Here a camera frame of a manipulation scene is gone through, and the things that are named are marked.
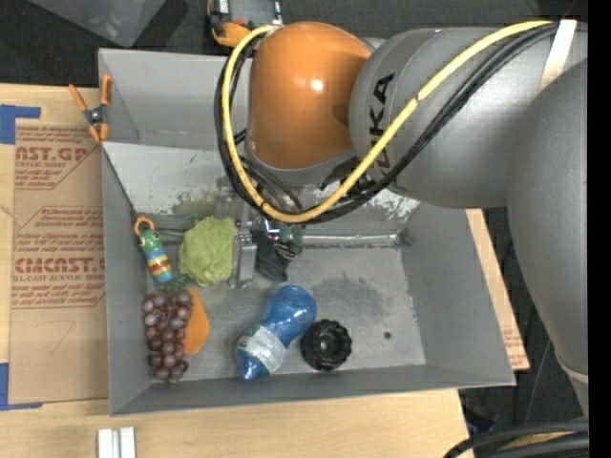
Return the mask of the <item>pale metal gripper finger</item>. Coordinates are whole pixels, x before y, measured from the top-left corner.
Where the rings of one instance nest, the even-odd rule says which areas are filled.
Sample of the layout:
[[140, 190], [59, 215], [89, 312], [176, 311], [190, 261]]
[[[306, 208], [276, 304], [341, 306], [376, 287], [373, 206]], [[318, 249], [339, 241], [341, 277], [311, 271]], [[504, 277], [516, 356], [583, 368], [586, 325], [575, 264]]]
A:
[[237, 232], [232, 240], [232, 272], [230, 275], [230, 286], [235, 288], [239, 284], [240, 271], [240, 233]]
[[250, 233], [240, 234], [240, 283], [253, 280], [258, 246]]

